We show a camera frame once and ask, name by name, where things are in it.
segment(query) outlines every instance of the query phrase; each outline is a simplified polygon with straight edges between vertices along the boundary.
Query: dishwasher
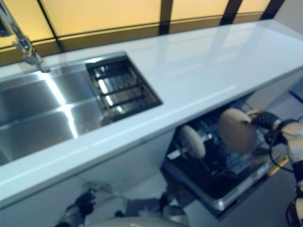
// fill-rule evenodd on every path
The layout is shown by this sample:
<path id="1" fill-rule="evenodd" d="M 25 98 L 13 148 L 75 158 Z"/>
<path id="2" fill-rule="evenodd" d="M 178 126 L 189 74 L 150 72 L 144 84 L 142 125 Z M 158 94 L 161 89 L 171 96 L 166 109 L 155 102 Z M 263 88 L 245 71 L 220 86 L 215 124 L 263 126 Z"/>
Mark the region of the dishwasher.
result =
<path id="1" fill-rule="evenodd" d="M 257 132 L 256 149 L 242 154 L 228 151 L 218 135 L 218 120 L 225 110 L 252 110 L 246 103 L 248 97 L 230 102 L 178 128 L 163 163 L 164 171 L 184 185 L 216 218 L 224 217 L 261 185 L 273 167 L 262 131 Z M 195 131 L 204 145 L 203 158 L 184 151 L 187 144 L 182 137 L 186 127 Z M 277 149 L 273 150 L 275 159 L 281 156 Z"/>

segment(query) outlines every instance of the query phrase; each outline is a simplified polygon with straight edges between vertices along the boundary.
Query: yellow window pane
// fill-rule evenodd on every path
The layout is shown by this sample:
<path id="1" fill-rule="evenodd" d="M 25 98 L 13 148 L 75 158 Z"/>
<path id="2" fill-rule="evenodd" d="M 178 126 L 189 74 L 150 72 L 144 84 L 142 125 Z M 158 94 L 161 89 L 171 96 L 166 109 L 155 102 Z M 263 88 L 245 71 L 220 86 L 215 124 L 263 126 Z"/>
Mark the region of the yellow window pane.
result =
<path id="1" fill-rule="evenodd" d="M 171 20 L 223 15 L 228 0 L 174 0 Z"/>
<path id="2" fill-rule="evenodd" d="M 58 35 L 159 22 L 161 0 L 42 0 Z"/>
<path id="3" fill-rule="evenodd" d="M 263 12 L 270 0 L 243 0 L 238 13 Z"/>
<path id="4" fill-rule="evenodd" d="M 36 0 L 4 0 L 6 7 L 30 40 L 52 37 L 52 32 Z M 12 45 L 15 37 L 0 37 L 0 47 Z"/>

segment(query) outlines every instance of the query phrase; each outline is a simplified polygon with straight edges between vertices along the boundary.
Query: kitchen sink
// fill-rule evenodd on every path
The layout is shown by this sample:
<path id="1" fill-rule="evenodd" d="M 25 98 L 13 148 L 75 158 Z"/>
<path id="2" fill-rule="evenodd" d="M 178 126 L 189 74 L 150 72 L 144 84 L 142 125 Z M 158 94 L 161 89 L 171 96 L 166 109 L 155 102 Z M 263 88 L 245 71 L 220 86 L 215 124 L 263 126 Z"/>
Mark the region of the kitchen sink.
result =
<path id="1" fill-rule="evenodd" d="M 124 52 L 0 82 L 0 165 L 161 105 Z"/>

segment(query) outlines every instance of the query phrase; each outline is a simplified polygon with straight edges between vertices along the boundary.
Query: sink grate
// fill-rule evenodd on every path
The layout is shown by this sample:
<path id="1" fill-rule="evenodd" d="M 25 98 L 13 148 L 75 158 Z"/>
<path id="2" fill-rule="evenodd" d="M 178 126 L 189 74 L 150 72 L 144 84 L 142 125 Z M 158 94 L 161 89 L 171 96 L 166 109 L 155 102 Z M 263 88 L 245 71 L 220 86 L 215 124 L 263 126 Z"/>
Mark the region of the sink grate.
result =
<path id="1" fill-rule="evenodd" d="M 111 121 L 162 104 L 127 56 L 86 66 Z"/>

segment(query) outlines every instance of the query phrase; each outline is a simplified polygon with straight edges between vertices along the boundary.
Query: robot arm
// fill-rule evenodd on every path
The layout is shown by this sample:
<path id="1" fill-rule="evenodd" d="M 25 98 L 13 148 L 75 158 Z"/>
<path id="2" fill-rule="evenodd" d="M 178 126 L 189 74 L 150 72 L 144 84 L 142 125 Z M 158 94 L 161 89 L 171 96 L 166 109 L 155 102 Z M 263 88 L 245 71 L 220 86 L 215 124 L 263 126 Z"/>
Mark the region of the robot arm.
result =
<path id="1" fill-rule="evenodd" d="M 287 145 L 289 160 L 296 178 L 296 199 L 286 210 L 286 220 L 290 227 L 303 226 L 303 124 L 295 120 L 281 121 L 268 112 L 254 111 L 249 114 L 249 124 L 269 130 L 271 145 L 284 143 Z"/>

